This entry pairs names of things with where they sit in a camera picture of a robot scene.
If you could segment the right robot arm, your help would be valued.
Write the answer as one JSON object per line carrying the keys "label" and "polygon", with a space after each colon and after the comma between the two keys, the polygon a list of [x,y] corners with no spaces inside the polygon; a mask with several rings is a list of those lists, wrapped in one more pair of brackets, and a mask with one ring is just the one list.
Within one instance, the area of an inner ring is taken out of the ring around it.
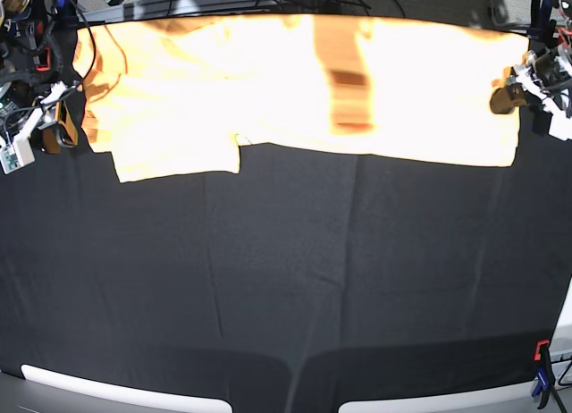
{"label": "right robot arm", "polygon": [[78,90],[63,80],[63,50],[55,31],[77,10],[78,0],[1,0],[1,146],[15,142],[33,114],[25,135],[35,150],[57,155],[74,148],[79,133],[65,99]]}

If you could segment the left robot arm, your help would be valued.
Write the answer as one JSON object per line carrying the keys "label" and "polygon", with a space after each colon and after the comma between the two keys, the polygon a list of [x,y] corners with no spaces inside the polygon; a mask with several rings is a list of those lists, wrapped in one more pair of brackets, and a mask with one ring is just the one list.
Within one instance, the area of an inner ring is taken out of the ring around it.
{"label": "left robot arm", "polygon": [[539,135],[571,140],[571,0],[531,0],[530,21],[496,22],[502,31],[520,31],[536,49],[528,50],[490,99],[494,114],[526,106],[540,119]]}

